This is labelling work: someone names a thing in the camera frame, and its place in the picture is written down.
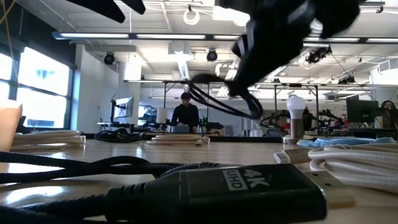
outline monitor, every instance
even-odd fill
[[[346,100],[347,119],[352,123],[374,123],[379,103],[373,100]]]
[[[116,100],[114,118],[129,118],[132,116],[134,97]]]

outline table surface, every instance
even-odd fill
[[[85,149],[34,151],[31,154],[61,159],[97,161],[112,156],[137,156],[151,162],[220,162],[227,164],[274,164],[273,153],[293,146],[273,143],[212,142],[207,146],[146,146],[143,142],[113,144],[87,140]],[[308,171],[308,164],[298,168]],[[40,172],[54,167],[25,164],[2,164],[1,172]],[[94,175],[31,184],[9,184],[0,187],[0,204],[22,206],[67,198],[104,194],[110,187],[152,180],[151,175]],[[326,220],[315,223],[397,223],[398,195],[371,189],[353,188],[357,205],[329,210]]]

